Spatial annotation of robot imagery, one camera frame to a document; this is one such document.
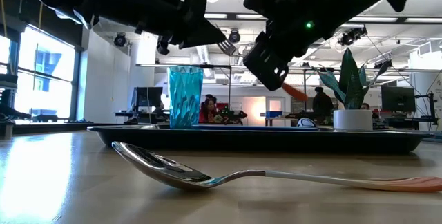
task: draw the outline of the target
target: black tray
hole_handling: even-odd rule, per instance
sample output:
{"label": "black tray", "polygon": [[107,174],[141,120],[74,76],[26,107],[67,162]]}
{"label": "black tray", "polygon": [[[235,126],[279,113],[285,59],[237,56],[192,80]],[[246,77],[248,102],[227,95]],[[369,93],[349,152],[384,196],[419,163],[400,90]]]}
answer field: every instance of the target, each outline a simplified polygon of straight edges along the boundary
{"label": "black tray", "polygon": [[88,127],[102,142],[134,144],[145,149],[206,151],[284,151],[333,153],[409,153],[426,133],[337,131],[297,127],[196,127],[158,129],[154,125]]}

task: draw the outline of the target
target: white pot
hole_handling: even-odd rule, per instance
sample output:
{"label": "white pot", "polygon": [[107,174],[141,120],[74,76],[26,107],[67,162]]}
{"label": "white pot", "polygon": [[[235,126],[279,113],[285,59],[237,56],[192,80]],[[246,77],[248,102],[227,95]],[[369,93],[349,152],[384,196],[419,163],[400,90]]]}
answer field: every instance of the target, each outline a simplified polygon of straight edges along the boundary
{"label": "white pot", "polygon": [[370,110],[335,110],[333,112],[335,129],[373,130],[372,111]]}

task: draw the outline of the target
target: computer monitor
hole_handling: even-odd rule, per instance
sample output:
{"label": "computer monitor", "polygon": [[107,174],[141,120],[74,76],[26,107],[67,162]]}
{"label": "computer monitor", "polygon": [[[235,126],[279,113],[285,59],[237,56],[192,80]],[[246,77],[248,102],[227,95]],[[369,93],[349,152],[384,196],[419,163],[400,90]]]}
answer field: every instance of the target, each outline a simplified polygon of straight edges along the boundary
{"label": "computer monitor", "polygon": [[382,110],[415,112],[416,102],[413,88],[382,86]]}
{"label": "computer monitor", "polygon": [[162,87],[136,87],[133,89],[132,106],[138,111],[140,106],[157,106],[161,102]]}

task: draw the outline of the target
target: spoon bowl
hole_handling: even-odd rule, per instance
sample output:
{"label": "spoon bowl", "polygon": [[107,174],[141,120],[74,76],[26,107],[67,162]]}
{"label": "spoon bowl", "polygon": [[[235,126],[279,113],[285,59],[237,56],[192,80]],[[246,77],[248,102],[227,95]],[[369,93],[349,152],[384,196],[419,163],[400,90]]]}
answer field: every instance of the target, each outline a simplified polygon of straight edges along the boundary
{"label": "spoon bowl", "polygon": [[185,190],[209,189],[245,176],[266,176],[396,192],[442,191],[442,179],[437,177],[354,180],[279,171],[246,170],[212,178],[196,169],[133,144],[113,142],[112,147],[125,160],[147,176],[166,185]]}

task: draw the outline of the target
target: teal drinking glass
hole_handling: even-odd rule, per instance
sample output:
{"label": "teal drinking glass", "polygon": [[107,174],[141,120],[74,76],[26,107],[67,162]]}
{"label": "teal drinking glass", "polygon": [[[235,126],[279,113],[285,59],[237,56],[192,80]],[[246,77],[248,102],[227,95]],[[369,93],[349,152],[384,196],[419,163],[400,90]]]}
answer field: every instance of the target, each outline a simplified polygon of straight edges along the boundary
{"label": "teal drinking glass", "polygon": [[171,129],[190,129],[198,124],[203,70],[195,66],[169,68]]}

